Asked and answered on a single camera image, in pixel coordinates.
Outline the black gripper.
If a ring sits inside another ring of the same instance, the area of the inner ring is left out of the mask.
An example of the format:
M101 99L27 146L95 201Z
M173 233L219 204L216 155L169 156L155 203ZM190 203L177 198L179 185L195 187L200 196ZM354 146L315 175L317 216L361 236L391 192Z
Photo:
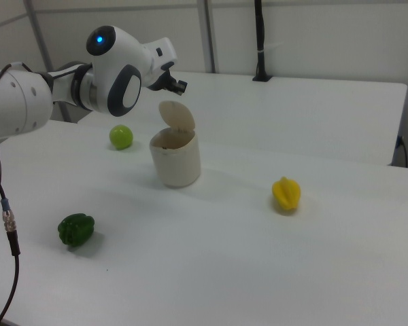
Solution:
M150 70L143 77L143 86L152 90L167 90L173 92L179 96L185 93L188 83L182 80L176 80L171 76L170 69L162 70L155 69Z

